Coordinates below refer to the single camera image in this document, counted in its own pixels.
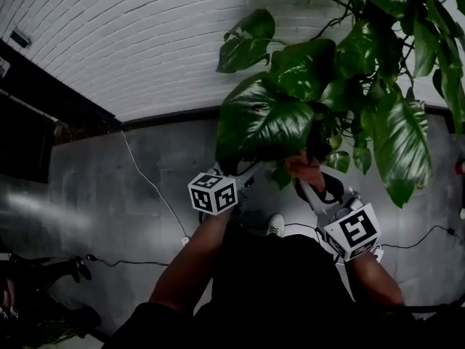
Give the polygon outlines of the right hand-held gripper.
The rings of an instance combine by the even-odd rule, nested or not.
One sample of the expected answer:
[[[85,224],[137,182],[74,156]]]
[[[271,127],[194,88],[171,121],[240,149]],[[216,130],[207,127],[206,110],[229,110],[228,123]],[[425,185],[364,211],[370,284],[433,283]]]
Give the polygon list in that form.
[[[325,172],[325,186],[297,179],[296,193],[318,217],[323,238],[347,262],[375,247],[381,228],[373,207],[353,189],[344,192],[342,182]]]

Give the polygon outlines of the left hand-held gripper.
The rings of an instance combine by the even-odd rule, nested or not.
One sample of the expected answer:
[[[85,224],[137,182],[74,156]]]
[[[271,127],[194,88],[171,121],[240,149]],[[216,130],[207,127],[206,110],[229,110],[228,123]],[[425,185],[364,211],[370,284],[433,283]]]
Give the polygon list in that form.
[[[262,165],[261,161],[257,161],[237,176],[225,177],[229,173],[216,161],[214,174],[200,173],[188,184],[193,208],[218,215],[234,207],[239,202],[239,193],[253,183],[253,176]]]

